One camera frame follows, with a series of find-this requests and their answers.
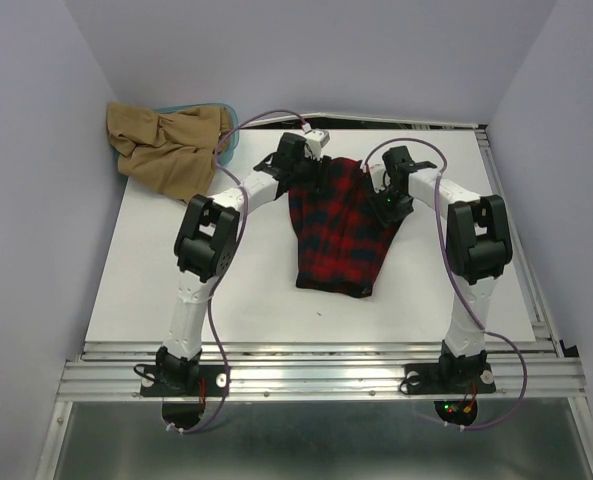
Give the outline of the tan skirt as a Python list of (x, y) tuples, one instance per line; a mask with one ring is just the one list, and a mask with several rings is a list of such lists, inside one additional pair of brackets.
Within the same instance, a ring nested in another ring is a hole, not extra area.
[(117, 169), (150, 191), (183, 202), (209, 190), (213, 151), (233, 127), (226, 108), (202, 105), (171, 113), (111, 102), (106, 125)]

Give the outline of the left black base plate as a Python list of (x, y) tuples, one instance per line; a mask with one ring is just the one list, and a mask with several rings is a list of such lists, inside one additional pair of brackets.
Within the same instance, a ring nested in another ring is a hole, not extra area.
[(156, 365), (136, 364), (142, 397), (227, 397), (229, 384), (224, 365), (200, 365), (187, 379), (175, 378)]

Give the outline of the red plaid skirt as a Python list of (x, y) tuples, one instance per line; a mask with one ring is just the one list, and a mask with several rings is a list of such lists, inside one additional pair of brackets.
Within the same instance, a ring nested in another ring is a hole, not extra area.
[(367, 199), (371, 176), (348, 158), (330, 165), (327, 189), (320, 193), (294, 187), (289, 215), (297, 238), (299, 289), (353, 298), (372, 295), (387, 252), (401, 226), (385, 227)]

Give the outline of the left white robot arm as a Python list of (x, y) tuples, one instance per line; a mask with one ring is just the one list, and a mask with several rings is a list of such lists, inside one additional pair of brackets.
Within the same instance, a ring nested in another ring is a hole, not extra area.
[(143, 396), (183, 397), (202, 387), (202, 330), (214, 289), (231, 265), (247, 216), (293, 187), (318, 192), (329, 180), (331, 158), (322, 153), (325, 130), (284, 133), (269, 154), (236, 186), (194, 196), (174, 243), (179, 291), (167, 337), (144, 374)]

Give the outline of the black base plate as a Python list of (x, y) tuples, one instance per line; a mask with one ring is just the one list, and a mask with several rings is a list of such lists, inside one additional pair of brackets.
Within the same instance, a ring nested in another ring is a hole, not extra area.
[(229, 384), (224, 365), (200, 365), (187, 379), (175, 378), (156, 365), (136, 364), (142, 397), (227, 397)]
[(438, 363), (412, 363), (404, 366), (405, 376), (399, 391), (405, 395), (492, 394), (497, 391), (494, 381), (484, 383), (482, 370), (443, 368)]

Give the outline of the aluminium rail frame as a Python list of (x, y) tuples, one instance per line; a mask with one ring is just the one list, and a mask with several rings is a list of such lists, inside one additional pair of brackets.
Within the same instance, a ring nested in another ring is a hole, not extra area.
[(182, 208), (128, 183), (85, 345), (64, 368), (39, 464), (41, 479), (593, 479), (593, 424), (581, 361), (559, 346), (521, 247), (499, 283), (490, 326), (497, 390), (480, 398), (483, 429), (438, 424), (430, 398), (400, 393), (409, 363), (440, 352), (451, 295), (432, 214), (419, 209), (392, 250), (374, 297), (350, 300), (293, 285), (244, 309), (225, 285), (222, 344), (231, 394), (214, 398), (204, 433), (167, 432), (161, 400), (139, 394), (177, 282), (171, 237)]

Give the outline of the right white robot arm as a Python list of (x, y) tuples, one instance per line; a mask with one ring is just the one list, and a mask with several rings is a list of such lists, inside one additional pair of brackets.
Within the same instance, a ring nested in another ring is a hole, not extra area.
[(497, 280), (513, 257), (504, 200), (444, 179), (444, 166), (414, 161), (405, 146), (387, 150), (375, 169), (382, 178), (369, 181), (367, 198), (383, 226), (404, 220), (414, 202), (433, 210), (443, 264), (454, 291), (438, 360), (405, 365), (401, 392), (494, 392), (485, 345), (487, 316)]

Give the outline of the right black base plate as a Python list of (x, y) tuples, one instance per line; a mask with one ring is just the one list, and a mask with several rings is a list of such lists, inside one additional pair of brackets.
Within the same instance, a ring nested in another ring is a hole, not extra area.
[(497, 391), (494, 381), (484, 383), (482, 370), (443, 368), (438, 363), (412, 363), (404, 366), (405, 376), (399, 391), (405, 395), (492, 394)]

